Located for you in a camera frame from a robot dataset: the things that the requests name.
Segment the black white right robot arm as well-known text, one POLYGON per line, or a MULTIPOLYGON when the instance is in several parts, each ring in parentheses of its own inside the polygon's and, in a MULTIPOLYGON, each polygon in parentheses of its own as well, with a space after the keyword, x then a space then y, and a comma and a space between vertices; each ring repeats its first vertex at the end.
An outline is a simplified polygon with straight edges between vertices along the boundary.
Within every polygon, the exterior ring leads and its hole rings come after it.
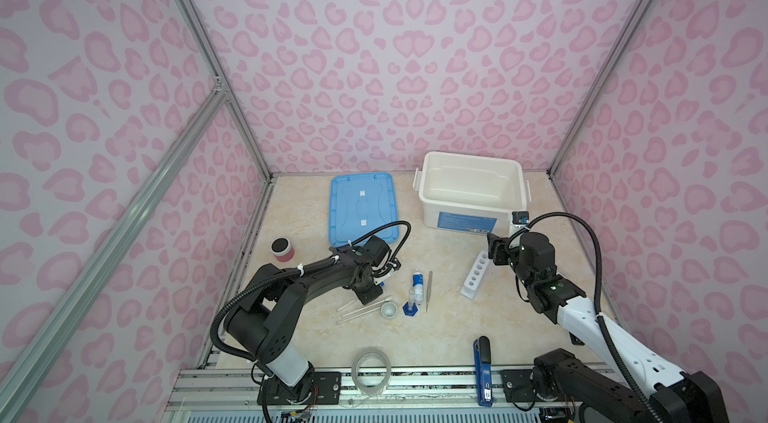
POLYGON ((534 231, 547 219, 525 212, 513 215, 508 237, 487 233, 487 255, 496 266, 515 274, 519 297, 532 309, 565 329, 572 343, 600 357, 620 381, 599 373, 572 352, 559 348, 535 358, 526 390, 533 402, 576 403, 612 422, 726 422, 729 419, 719 385, 702 371, 688 373, 667 361, 603 312, 602 250, 596 232, 582 218, 565 218, 588 233, 595 256, 594 295, 560 274, 548 236, 534 231))

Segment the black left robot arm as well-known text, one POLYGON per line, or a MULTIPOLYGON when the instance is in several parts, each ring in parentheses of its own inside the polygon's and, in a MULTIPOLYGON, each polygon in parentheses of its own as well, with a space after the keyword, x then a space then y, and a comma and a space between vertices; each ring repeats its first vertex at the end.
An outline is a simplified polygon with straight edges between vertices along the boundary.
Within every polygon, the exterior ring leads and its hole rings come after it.
POLYGON ((363 305, 381 297, 384 279, 401 268, 398 253, 403 244, 392 248, 379 237, 394 227, 405 229, 406 241, 412 226, 396 220, 331 248, 321 260, 296 267, 260 267, 245 289, 213 317, 211 343, 224 354, 252 362, 265 376, 259 385, 273 385, 288 402, 317 399, 315 368, 292 343, 302 311, 336 289, 352 292, 363 305))

